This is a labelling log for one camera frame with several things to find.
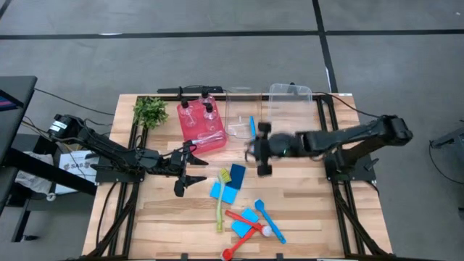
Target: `light blue foam piece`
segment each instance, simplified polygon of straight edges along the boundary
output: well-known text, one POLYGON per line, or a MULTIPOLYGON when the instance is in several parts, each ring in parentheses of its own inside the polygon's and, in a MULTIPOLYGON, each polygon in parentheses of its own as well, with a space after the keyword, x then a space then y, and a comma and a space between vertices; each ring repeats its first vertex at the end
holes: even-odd
MULTIPOLYGON (((245 209, 242 213, 241 216, 247 220, 250 220, 253 223, 258 222, 260 219, 254 212, 253 210, 247 208, 245 209)), ((250 225, 243 223, 241 221, 235 220, 232 223, 232 229, 239 235, 241 238, 244 237, 248 231, 252 228, 250 225)))
MULTIPOLYGON (((239 192, 238 190, 231 188, 230 186, 224 186, 224 192, 223 192, 223 201, 225 203, 233 204, 235 201, 235 198, 237 197, 237 193, 239 192)), ((220 183, 215 182, 214 185, 212 185, 210 196, 217 199, 219 197, 219 192, 220 192, 220 183)))

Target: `clear plastic bin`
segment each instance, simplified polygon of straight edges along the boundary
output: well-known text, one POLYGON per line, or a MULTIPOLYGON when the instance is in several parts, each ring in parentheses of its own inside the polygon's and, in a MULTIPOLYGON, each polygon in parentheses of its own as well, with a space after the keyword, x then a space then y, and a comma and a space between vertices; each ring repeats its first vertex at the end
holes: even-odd
POLYGON ((225 104, 226 133, 235 138, 254 138, 254 130, 262 119, 261 107, 261 90, 257 91, 256 88, 251 87, 229 88, 225 104))
POLYGON ((269 102, 263 110, 267 110, 267 121, 272 124, 273 133, 294 133, 317 129, 315 108, 308 87, 274 83, 269 88, 269 102))

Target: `white bag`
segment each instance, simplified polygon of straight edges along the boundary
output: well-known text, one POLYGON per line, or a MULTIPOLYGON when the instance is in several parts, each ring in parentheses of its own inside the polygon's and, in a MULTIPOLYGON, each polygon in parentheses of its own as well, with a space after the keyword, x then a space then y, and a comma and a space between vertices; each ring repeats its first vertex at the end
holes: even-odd
MULTIPOLYGON (((47 155, 40 155, 35 154, 33 152, 24 152, 25 154, 36 158, 37 160, 41 160, 47 164, 53 165, 53 157, 51 154, 47 155)), ((49 195, 50 188, 51 188, 51 181, 48 181, 44 178, 36 177, 30 173, 20 170, 14 180, 16 183, 23 185, 26 188, 32 189, 37 193, 43 193, 45 195, 49 195)))

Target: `concrete floor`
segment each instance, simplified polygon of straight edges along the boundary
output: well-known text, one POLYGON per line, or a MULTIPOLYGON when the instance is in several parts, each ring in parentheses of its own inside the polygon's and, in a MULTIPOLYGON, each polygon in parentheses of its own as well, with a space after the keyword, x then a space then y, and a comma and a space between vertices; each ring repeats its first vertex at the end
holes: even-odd
MULTIPOLYGON (((326 30, 462 29, 464 20, 461 1, 327 0, 320 7, 326 30)), ((314 17, 307 0, 13 0, 0 34, 315 30, 314 17)), ((405 147, 373 155, 380 158, 378 187, 394 252, 461 260, 464 221, 457 208, 464 206, 464 190, 438 174, 427 148, 428 140, 462 126, 464 36, 331 36, 328 43, 339 91, 353 93, 366 112, 403 117, 415 135, 405 147)), ((118 94, 189 84, 264 88, 294 81, 328 90, 317 36, 0 41, 0 57, 0 75, 36 75, 37 88, 108 112, 118 94)), ((41 93, 27 115, 48 128, 55 113, 112 120, 41 93)), ((453 153, 433 153, 446 174, 464 180, 453 153)), ((63 200, 88 206, 33 212, 27 233, 42 237, 35 242, 9 243, 19 210, 5 210, 0 259, 77 257, 91 201, 63 200)))

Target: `red plastic piece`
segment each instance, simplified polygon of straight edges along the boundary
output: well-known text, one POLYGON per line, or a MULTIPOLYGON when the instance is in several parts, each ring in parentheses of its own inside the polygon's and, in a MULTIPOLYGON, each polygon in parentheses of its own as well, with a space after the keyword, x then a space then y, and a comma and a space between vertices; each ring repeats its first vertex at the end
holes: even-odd
POLYGON ((237 242, 237 244, 235 244, 235 246, 232 246, 231 249, 225 249, 225 250, 223 251, 223 254, 221 255, 221 257, 222 257, 221 259, 222 259, 222 260, 227 260, 227 261, 232 260, 232 259, 233 259, 233 253, 234 253, 243 243, 245 243, 246 240, 250 239, 250 238, 253 236, 254 232, 256 232, 256 231, 257 231, 256 228, 250 229, 250 230, 248 231, 248 233, 246 233, 245 236, 242 237, 242 238, 239 240, 239 242, 237 242))
POLYGON ((215 136, 214 138, 211 139, 211 141, 203 143, 203 144, 197 144, 197 148, 193 152, 193 154, 200 154, 203 152, 208 152, 213 149, 218 149, 218 148, 225 146, 225 144, 227 143, 227 135, 225 134, 224 125, 223 125, 222 120, 220 119, 220 115, 219 115, 218 107, 216 106, 216 102, 213 102, 212 104, 214 110, 216 110, 216 113, 217 113, 217 117, 212 121, 212 126, 214 127, 214 130, 208 130, 207 128, 207 120, 203 116, 204 111, 205 111, 204 105, 201 104, 199 100, 189 101, 188 104, 193 107, 191 116, 196 121, 196 124, 192 127, 188 127, 185 123, 184 118, 181 117, 180 111, 182 110, 182 106, 180 104, 177 106, 177 113, 179 115, 179 121, 181 122, 181 128, 182 128, 182 134, 183 134, 184 141, 199 140, 201 137, 205 137, 205 136, 208 137, 214 133, 217 133, 218 131, 222 131, 220 135, 215 136))
POLYGON ((255 228, 256 230, 258 230, 260 233, 263 233, 262 232, 262 229, 265 227, 264 225, 261 225, 260 223, 256 222, 256 223, 253 223, 251 222, 250 220, 247 220, 246 218, 243 218, 242 216, 240 216, 239 214, 236 214, 230 210, 226 210, 225 211, 225 215, 233 218, 234 220, 238 220, 238 221, 241 221, 245 224, 248 224, 250 226, 252 226, 253 228, 255 228))

